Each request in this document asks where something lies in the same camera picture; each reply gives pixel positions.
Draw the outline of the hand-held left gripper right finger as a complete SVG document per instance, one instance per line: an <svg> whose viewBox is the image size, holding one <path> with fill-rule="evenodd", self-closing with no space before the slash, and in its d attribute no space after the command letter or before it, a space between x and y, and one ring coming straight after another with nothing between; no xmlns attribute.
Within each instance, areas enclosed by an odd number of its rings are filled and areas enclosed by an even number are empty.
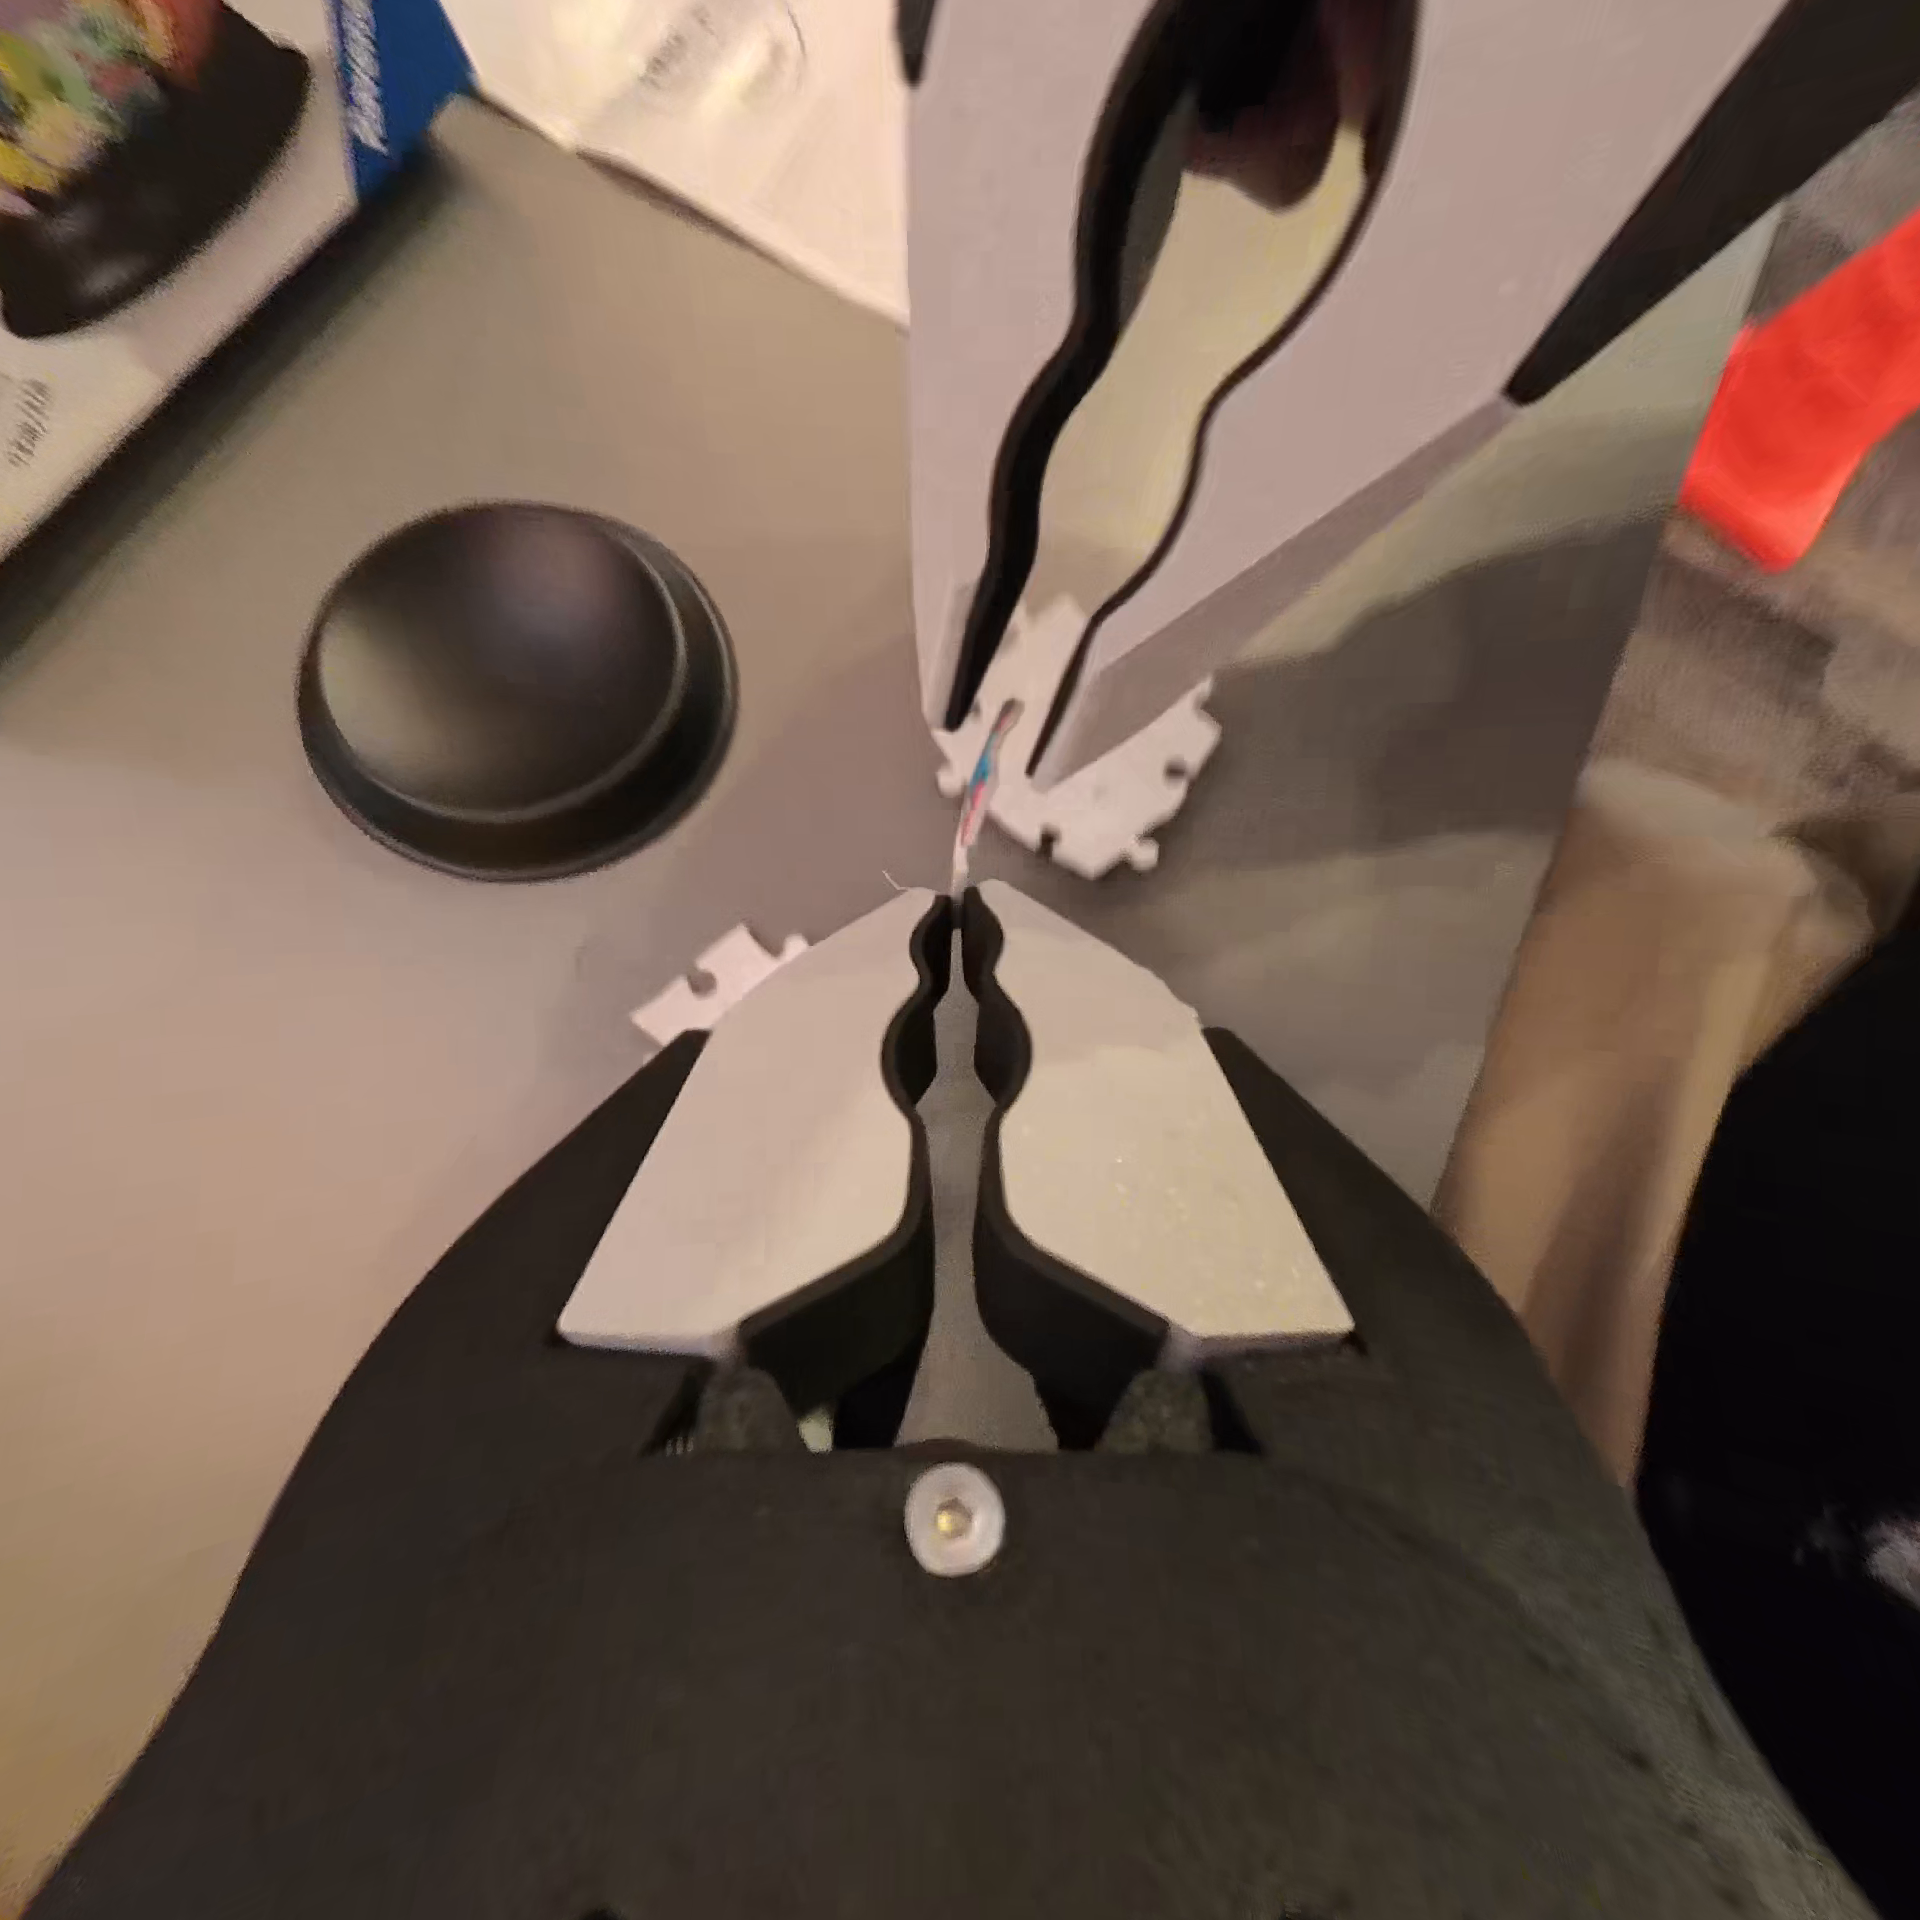
<svg viewBox="0 0 1920 1920"><path fill-rule="evenodd" d="M993 1098L973 1212L983 1328L1060 1448L1138 1377L1332 1352L1355 1334L1200 1014L1010 884L961 911Z"/></svg>

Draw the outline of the black round puzzle ball stand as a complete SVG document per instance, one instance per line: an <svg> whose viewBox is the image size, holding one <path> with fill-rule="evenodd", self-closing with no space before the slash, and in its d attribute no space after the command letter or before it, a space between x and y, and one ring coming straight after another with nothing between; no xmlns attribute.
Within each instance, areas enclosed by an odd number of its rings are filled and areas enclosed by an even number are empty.
<svg viewBox="0 0 1920 1920"><path fill-rule="evenodd" d="M597 872L680 824L736 732L699 575L642 530L539 501L402 524L322 599L307 764L380 845L465 880Z"/></svg>

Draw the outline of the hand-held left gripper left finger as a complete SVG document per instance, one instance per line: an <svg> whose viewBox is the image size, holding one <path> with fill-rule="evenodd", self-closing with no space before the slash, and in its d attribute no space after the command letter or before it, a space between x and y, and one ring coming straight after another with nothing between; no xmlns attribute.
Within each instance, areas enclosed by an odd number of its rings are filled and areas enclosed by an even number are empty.
<svg viewBox="0 0 1920 1920"><path fill-rule="evenodd" d="M906 889L705 1034L573 1292L573 1348L768 1375L837 1448L899 1440L936 1304L922 1098L953 904Z"/></svg>

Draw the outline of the person's beige trousers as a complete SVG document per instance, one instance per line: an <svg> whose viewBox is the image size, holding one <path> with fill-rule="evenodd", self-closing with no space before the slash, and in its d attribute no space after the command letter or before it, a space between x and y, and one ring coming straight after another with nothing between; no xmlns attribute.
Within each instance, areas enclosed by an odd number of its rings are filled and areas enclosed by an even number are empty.
<svg viewBox="0 0 1920 1920"><path fill-rule="evenodd" d="M1618 1482L1727 1097L1916 901L1916 670L1916 525L1664 538L1435 1196Z"/></svg>

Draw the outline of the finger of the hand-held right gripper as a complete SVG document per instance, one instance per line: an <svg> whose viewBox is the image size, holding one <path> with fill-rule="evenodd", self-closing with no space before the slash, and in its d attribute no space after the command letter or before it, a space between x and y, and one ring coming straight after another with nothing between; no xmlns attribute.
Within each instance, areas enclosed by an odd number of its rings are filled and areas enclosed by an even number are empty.
<svg viewBox="0 0 1920 1920"><path fill-rule="evenodd" d="M959 729L1037 554L1050 457L1120 332L1167 7L904 7L909 561L927 719Z"/></svg>
<svg viewBox="0 0 1920 1920"><path fill-rule="evenodd" d="M1160 554L1089 624L1032 759L1145 726L1409 512L1784 5L1421 5L1399 137L1336 268L1203 413Z"/></svg>

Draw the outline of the puzzle ball cardboard box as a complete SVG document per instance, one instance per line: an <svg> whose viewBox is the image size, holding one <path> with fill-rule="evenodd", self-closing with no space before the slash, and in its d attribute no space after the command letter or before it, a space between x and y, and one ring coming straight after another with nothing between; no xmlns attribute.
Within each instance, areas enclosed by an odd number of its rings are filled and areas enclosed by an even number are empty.
<svg viewBox="0 0 1920 1920"><path fill-rule="evenodd" d="M4 557L469 85L437 1L3 5Z"/></svg>

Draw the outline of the colourful printed puzzle piece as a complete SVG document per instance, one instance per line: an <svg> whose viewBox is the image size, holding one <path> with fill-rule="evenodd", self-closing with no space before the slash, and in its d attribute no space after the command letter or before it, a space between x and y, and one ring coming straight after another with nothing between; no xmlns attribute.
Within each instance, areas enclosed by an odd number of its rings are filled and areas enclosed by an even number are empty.
<svg viewBox="0 0 1920 1920"><path fill-rule="evenodd" d="M949 901L953 904L961 904L970 887L973 848L991 821L993 801L1000 791L1007 765L1012 764L1015 772L1021 775L1024 711L1027 700L1019 696L1007 700L996 708L993 722L988 724L988 732L978 742L964 785L961 788L946 887Z"/></svg>

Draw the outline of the white paper sheet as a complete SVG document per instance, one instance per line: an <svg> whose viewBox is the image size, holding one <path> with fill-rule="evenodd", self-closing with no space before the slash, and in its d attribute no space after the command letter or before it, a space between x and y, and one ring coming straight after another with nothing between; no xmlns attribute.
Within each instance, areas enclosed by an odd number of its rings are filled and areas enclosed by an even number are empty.
<svg viewBox="0 0 1920 1920"><path fill-rule="evenodd" d="M475 85L906 325L906 79L888 1L449 1Z"/></svg>

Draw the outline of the white puzzle piece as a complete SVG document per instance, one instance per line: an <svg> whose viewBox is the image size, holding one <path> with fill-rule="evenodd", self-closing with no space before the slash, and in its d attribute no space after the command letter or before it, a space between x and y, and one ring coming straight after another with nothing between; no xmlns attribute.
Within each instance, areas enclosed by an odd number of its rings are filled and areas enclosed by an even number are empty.
<svg viewBox="0 0 1920 1920"><path fill-rule="evenodd" d="M1221 726L1210 711L1213 680L1194 684L1154 722L1081 769L1041 784L1027 764L1083 625L1083 612L1069 597L1055 599L1036 615L1015 612L963 724L931 736L940 756L936 782L959 804L996 708L1012 696L1027 700L1024 767L1017 775L1012 764L1007 765L985 828L994 824L1019 848L1081 880L1100 880L1120 865L1149 872L1161 856L1161 828L1185 808L1194 778L1217 749Z"/></svg>
<svg viewBox="0 0 1920 1920"><path fill-rule="evenodd" d="M659 1048L684 1034L708 1032L807 949L810 940L801 932L767 943L748 922L733 922L687 972L635 1006L628 1022Z"/></svg>

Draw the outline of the red object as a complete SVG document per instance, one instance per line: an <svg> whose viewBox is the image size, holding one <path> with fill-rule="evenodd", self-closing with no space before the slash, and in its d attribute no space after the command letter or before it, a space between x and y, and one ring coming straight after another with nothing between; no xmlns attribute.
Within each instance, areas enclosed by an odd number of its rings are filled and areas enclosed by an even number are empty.
<svg viewBox="0 0 1920 1920"><path fill-rule="evenodd" d="M1679 494L1765 573L1797 565L1917 409L1917 216L1735 336Z"/></svg>

